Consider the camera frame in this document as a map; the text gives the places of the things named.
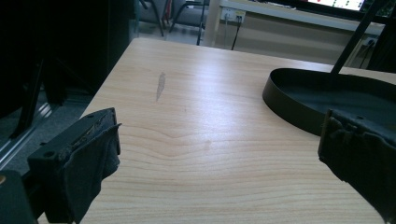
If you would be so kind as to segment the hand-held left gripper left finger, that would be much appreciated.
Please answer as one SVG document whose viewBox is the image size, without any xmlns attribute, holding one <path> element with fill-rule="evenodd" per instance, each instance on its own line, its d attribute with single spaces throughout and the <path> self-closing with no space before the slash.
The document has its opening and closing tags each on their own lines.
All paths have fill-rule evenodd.
<svg viewBox="0 0 396 224">
<path fill-rule="evenodd" d="M 79 223 L 120 165 L 120 139 L 113 107 L 93 112 L 28 157 L 42 185 L 44 212 L 54 223 Z"/>
</svg>

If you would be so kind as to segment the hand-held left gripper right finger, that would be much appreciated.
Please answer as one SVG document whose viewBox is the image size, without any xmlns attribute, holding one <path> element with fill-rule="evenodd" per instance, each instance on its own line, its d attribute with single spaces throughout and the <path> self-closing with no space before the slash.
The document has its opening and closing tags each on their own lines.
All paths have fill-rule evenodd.
<svg viewBox="0 0 396 224">
<path fill-rule="evenodd" d="M 396 133 L 345 111 L 325 116 L 318 158 L 396 224 Z"/>
</svg>

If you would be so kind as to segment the black oval tray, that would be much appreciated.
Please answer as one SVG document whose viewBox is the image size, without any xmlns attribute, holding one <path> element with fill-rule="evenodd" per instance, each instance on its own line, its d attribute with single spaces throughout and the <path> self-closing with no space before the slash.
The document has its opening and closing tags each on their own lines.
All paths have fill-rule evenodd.
<svg viewBox="0 0 396 224">
<path fill-rule="evenodd" d="M 369 77 L 295 68 L 273 70 L 262 99 L 288 123 L 315 135 L 372 135 L 396 145 L 396 85 Z"/>
</svg>

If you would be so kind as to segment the black curtain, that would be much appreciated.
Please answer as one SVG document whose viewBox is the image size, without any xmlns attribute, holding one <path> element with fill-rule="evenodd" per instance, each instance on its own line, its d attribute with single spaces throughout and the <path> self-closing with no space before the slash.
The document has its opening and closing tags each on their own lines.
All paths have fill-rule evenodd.
<svg viewBox="0 0 396 224">
<path fill-rule="evenodd" d="M 95 94 L 129 45 L 133 0 L 0 0 L 0 118 L 46 88 L 59 104 L 67 85 Z"/>
</svg>

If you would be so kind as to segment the black metal stand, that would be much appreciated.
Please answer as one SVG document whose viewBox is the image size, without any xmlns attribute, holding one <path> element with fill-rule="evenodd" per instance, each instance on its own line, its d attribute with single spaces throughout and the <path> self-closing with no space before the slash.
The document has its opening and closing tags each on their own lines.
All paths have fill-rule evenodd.
<svg viewBox="0 0 396 224">
<path fill-rule="evenodd" d="M 331 74 L 333 76 L 337 76 L 339 72 L 341 71 L 342 67 L 346 63 L 349 55 L 353 51 L 353 49 L 356 47 L 358 42 L 360 41 L 361 37 L 364 35 L 364 32 L 367 30 L 368 26 L 370 23 L 374 20 L 376 13 L 378 12 L 379 9 L 381 9 L 385 4 L 387 0 L 374 0 L 374 2 L 371 4 L 369 7 L 368 11 L 365 13 L 363 16 L 360 24 L 358 25 L 356 31 L 346 44 L 346 47 L 344 48 L 343 52 L 341 53 L 340 57 L 336 61 L 335 65 L 332 68 Z"/>
</svg>

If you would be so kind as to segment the monitor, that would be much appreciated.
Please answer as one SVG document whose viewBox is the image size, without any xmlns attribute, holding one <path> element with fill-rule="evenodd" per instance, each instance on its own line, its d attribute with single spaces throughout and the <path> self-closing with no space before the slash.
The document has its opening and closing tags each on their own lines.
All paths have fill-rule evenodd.
<svg viewBox="0 0 396 224">
<path fill-rule="evenodd" d="M 367 12 L 374 0 L 302 0 L 312 4 L 323 5 L 326 7 L 335 7 L 341 9 L 354 10 L 359 12 Z M 393 8 L 396 6 L 396 0 L 386 0 L 386 4 L 380 8 L 376 15 L 380 17 L 388 17 Z"/>
</svg>

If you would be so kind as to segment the white shelf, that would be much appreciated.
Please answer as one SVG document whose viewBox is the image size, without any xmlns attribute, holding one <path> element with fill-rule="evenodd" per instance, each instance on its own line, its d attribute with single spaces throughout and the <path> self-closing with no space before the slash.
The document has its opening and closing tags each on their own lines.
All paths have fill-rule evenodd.
<svg viewBox="0 0 396 224">
<path fill-rule="evenodd" d="M 221 7 L 240 9 L 246 12 L 271 16 L 291 21 L 299 21 L 335 29 L 354 32 L 359 25 L 358 21 L 350 21 L 315 13 L 304 12 L 298 9 L 274 6 L 271 4 L 251 2 L 248 0 L 219 0 Z"/>
</svg>

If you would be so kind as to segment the grey chair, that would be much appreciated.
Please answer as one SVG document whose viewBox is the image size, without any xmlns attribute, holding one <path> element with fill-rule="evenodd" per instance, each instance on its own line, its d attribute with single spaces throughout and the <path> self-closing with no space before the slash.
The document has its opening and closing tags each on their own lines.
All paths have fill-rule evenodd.
<svg viewBox="0 0 396 224">
<path fill-rule="evenodd" d="M 196 45 L 202 42 L 203 30 L 209 10 L 210 0 L 136 0 L 137 21 L 158 26 L 164 36 L 165 21 L 172 20 L 169 32 L 177 24 L 198 28 Z"/>
</svg>

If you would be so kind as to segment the white wall socket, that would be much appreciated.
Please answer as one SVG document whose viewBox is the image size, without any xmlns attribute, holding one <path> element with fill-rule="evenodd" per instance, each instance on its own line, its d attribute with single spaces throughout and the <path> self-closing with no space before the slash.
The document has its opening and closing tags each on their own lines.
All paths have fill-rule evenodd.
<svg viewBox="0 0 396 224">
<path fill-rule="evenodd" d="M 246 16 L 244 10 L 224 7 L 221 10 L 220 19 L 222 21 L 243 22 Z"/>
</svg>

